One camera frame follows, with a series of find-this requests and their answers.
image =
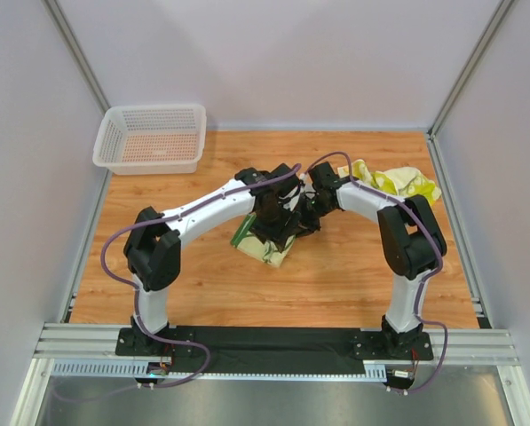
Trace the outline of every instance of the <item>gray floor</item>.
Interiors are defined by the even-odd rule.
[[[420,367],[421,379],[430,367]],[[88,398],[132,379],[62,378],[57,392]],[[196,380],[168,390],[130,390],[100,402],[46,397],[39,425],[441,425],[512,424],[494,367],[445,367],[407,397],[374,383]]]

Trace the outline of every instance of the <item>white plastic basket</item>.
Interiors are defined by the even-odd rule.
[[[99,128],[93,162],[117,175],[193,173],[206,121],[201,105],[112,107]]]

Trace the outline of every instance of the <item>wooden tabletop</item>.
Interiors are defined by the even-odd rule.
[[[306,167],[335,150],[370,170],[414,166],[435,178],[422,133],[208,132],[198,170],[189,175],[113,176],[92,243],[71,322],[128,324],[132,291],[110,280],[99,265],[105,240],[134,222],[144,207],[171,209],[214,191],[237,171],[272,170],[282,162]],[[344,164],[333,157],[334,166]],[[433,278],[423,308],[429,320],[450,327],[478,326],[447,213],[433,206],[447,241],[444,271]],[[295,242],[280,269],[229,245],[236,218],[205,233],[182,254],[182,272],[170,287],[170,322],[179,325],[378,327],[391,300],[392,273],[378,226],[350,212],[321,220],[319,233]],[[109,266],[130,277],[123,236],[107,253]]]

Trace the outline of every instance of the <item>cable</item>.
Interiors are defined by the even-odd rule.
[[[198,204],[194,205],[193,207],[183,211],[179,215],[175,215],[175,216],[172,216],[172,217],[161,217],[161,218],[158,218],[158,219],[146,220],[144,222],[138,222],[136,224],[133,224],[133,225],[130,225],[130,226],[126,226],[123,229],[121,229],[121,230],[117,231],[116,233],[114,233],[113,235],[111,235],[107,239],[107,241],[103,245],[103,248],[102,248],[101,254],[100,254],[101,268],[113,280],[117,280],[117,281],[122,282],[124,284],[128,284],[134,289],[134,292],[135,292],[134,293],[134,312],[136,314],[135,317],[136,317],[136,321],[137,321],[137,324],[138,324],[138,327],[140,328],[140,330],[145,335],[147,335],[148,337],[154,339],[155,341],[158,341],[158,342],[161,342],[161,343],[166,343],[166,344],[177,344],[177,345],[182,345],[182,346],[190,346],[190,347],[201,349],[201,350],[203,350],[205,352],[205,360],[203,361],[202,366],[200,368],[198,368],[195,372],[191,373],[190,375],[188,375],[188,376],[186,376],[186,377],[184,377],[182,379],[177,379],[177,380],[174,380],[174,381],[168,382],[168,383],[155,384],[155,385],[152,386],[152,388],[154,388],[154,389],[172,388],[174,386],[179,386],[180,384],[191,382],[197,375],[202,373],[208,367],[208,365],[211,362],[211,353],[210,353],[210,350],[208,349],[208,347],[205,346],[204,344],[196,343],[196,342],[187,342],[187,341],[182,341],[182,340],[165,339],[163,337],[160,337],[158,335],[155,335],[155,334],[151,333],[150,331],[148,331],[146,329],[146,326],[145,326],[145,324],[144,324],[144,322],[143,322],[143,320],[141,318],[140,308],[139,308],[139,305],[138,305],[138,299],[139,299],[139,296],[140,296],[140,287],[135,282],[133,282],[131,280],[127,280],[127,279],[115,274],[114,272],[112,272],[109,269],[109,267],[107,265],[107,259],[106,259],[107,250],[108,250],[109,246],[113,243],[113,241],[115,241],[118,237],[120,237],[124,233],[128,233],[128,232],[130,232],[130,231],[132,231],[134,229],[139,229],[139,228],[143,228],[143,227],[150,226],[150,225],[164,224],[164,223],[172,222],[174,220],[179,220],[182,217],[186,217],[187,215],[190,215],[190,214],[194,213],[195,211],[201,209],[202,207],[205,207],[205,206],[211,204],[213,201],[222,200],[223,198],[225,198],[225,197],[227,197],[229,195],[233,195],[234,193],[240,193],[240,192],[243,192],[243,191],[249,191],[251,189],[260,188],[260,187],[263,187],[263,186],[269,186],[269,185],[275,184],[277,182],[281,182],[282,180],[288,179],[288,178],[296,175],[301,168],[302,168],[302,164],[297,163],[297,164],[294,165],[294,167],[292,168],[292,170],[290,172],[288,172],[288,173],[286,173],[286,174],[284,174],[282,176],[275,177],[273,179],[265,180],[265,181],[262,181],[262,182],[257,182],[255,184],[251,184],[251,185],[240,186],[238,188],[234,188],[234,189],[230,189],[228,191],[225,191],[224,193],[218,193],[218,194],[216,194],[216,195],[214,195],[212,197],[209,197],[209,199],[201,201]],[[117,390],[112,390],[112,391],[110,391],[108,393],[105,393],[103,395],[99,395],[97,397],[73,399],[73,398],[66,398],[66,397],[63,397],[63,396],[59,395],[58,392],[55,390],[55,387],[54,387],[54,388],[51,389],[51,394],[55,398],[59,399],[62,402],[77,404],[77,403],[100,401],[102,399],[110,398],[110,397],[112,397],[114,395],[117,395],[119,393],[123,393],[125,391],[130,391],[130,390],[133,390],[133,389],[137,389],[137,386],[136,385],[126,386],[124,388],[120,388],[120,389],[117,389]]]
[[[431,245],[432,251],[434,252],[434,256],[437,259],[438,265],[437,265],[436,269],[428,272],[421,279],[421,283],[418,286],[418,289],[416,291],[415,306],[414,306],[415,317],[416,317],[417,320],[422,322],[424,325],[427,325],[427,326],[438,326],[438,327],[441,327],[444,330],[444,346],[442,346],[442,352],[440,353],[439,362],[437,363],[436,368],[432,372],[431,376],[426,380],[426,382],[424,382],[423,384],[421,384],[420,386],[418,386],[418,387],[416,387],[416,388],[414,388],[412,390],[409,390],[408,393],[417,393],[417,392],[423,391],[426,388],[428,388],[431,385],[432,382],[434,382],[434,380],[438,376],[440,370],[442,369],[442,365],[444,364],[444,359],[446,358],[446,351],[447,351],[447,346],[448,346],[448,328],[447,328],[446,324],[444,324],[443,322],[440,322],[440,321],[430,321],[430,320],[427,320],[427,319],[423,319],[422,316],[421,316],[421,313],[420,313],[420,304],[421,304],[421,299],[422,299],[422,296],[423,296],[424,286],[426,285],[427,281],[431,277],[433,277],[434,275],[439,273],[442,270],[443,266],[444,266],[444,262],[442,260],[442,254],[440,253],[440,250],[439,250],[438,246],[436,245],[436,242],[434,242],[434,239],[432,238],[431,234],[428,232],[426,227],[423,225],[421,220],[416,216],[416,214],[413,212],[413,210],[411,210],[409,207],[407,207],[407,205],[404,202],[402,202],[401,200],[399,200],[396,197],[393,197],[392,195],[389,195],[388,193],[383,193],[383,192],[381,192],[381,191],[379,191],[379,190],[377,190],[375,188],[372,188],[371,186],[363,185],[363,183],[361,181],[359,181],[353,175],[353,173],[352,173],[352,159],[344,151],[334,151],[332,153],[329,153],[329,154],[326,154],[326,155],[322,155],[318,160],[313,162],[312,165],[308,167],[308,169],[306,170],[306,174],[308,174],[310,169],[312,167],[314,167],[316,164],[318,164],[322,160],[325,160],[328,157],[331,157],[332,155],[342,155],[345,158],[345,160],[347,161],[347,166],[348,166],[349,171],[350,171],[350,174],[349,174],[350,181],[352,182],[353,185],[357,186],[360,190],[366,191],[368,193],[372,193],[373,195],[376,195],[379,198],[383,198],[383,199],[386,199],[388,201],[392,201],[396,205],[398,205],[401,209],[403,209],[408,214],[408,216],[413,220],[413,222],[415,222],[415,224],[418,226],[418,229],[423,233],[424,238],[426,238],[426,240]]]

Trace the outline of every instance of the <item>folded cloth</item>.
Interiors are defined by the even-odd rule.
[[[247,215],[237,232],[231,239],[231,245],[243,253],[254,257],[256,260],[265,264],[271,264],[278,268],[282,264],[282,260],[288,254],[290,248],[294,244],[295,237],[290,237],[287,241],[286,248],[279,251],[276,245],[271,241],[265,241],[263,244],[256,235],[249,231],[251,225],[255,221],[255,214]]]
[[[370,185],[384,193],[411,197],[421,194],[432,205],[440,196],[442,191],[428,179],[419,169],[415,167],[399,167],[387,171],[369,172],[367,164],[363,160],[352,163],[353,175],[361,182]],[[338,167],[337,174],[343,178],[349,175],[347,166]]]

